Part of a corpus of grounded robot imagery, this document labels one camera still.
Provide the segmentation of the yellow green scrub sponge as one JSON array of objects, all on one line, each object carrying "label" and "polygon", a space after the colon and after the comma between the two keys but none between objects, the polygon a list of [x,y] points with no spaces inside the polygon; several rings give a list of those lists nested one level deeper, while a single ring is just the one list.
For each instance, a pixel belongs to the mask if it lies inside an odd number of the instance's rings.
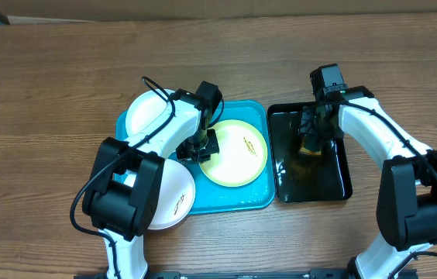
[{"label": "yellow green scrub sponge", "polygon": [[301,140],[299,153],[310,156],[321,156],[321,141],[317,136],[304,135]]}]

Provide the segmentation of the yellow green rimmed plate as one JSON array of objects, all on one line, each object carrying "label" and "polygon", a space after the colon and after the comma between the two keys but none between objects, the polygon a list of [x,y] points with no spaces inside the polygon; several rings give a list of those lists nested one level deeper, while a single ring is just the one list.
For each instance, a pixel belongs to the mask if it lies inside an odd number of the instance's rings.
[{"label": "yellow green rimmed plate", "polygon": [[204,175],[224,187],[244,186],[260,176],[267,164],[267,143],[247,122],[230,119],[212,127],[219,152],[200,163]]}]

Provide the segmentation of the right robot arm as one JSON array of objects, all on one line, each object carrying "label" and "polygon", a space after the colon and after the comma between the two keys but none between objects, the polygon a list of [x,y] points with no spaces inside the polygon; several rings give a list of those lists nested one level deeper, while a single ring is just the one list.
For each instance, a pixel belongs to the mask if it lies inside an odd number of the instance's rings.
[{"label": "right robot arm", "polygon": [[352,258],[344,278],[397,278],[420,256],[437,257],[437,150],[405,132],[364,86],[349,87],[339,66],[310,74],[315,102],[304,108],[300,151],[322,154],[322,146],[351,135],[381,169],[377,198],[379,233]]}]

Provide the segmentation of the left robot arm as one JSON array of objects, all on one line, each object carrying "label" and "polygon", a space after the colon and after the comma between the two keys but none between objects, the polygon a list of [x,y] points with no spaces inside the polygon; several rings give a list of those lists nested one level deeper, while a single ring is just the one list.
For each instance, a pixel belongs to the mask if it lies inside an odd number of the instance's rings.
[{"label": "left robot arm", "polygon": [[74,200],[91,218],[89,233],[105,241],[107,278],[144,278],[143,234],[187,215],[179,210],[161,225],[154,219],[164,202],[179,198],[168,193],[172,186],[194,185],[184,164],[205,162],[219,152],[211,120],[222,101],[218,87],[207,82],[194,93],[148,91],[126,112],[126,139],[101,143],[89,181]]}]

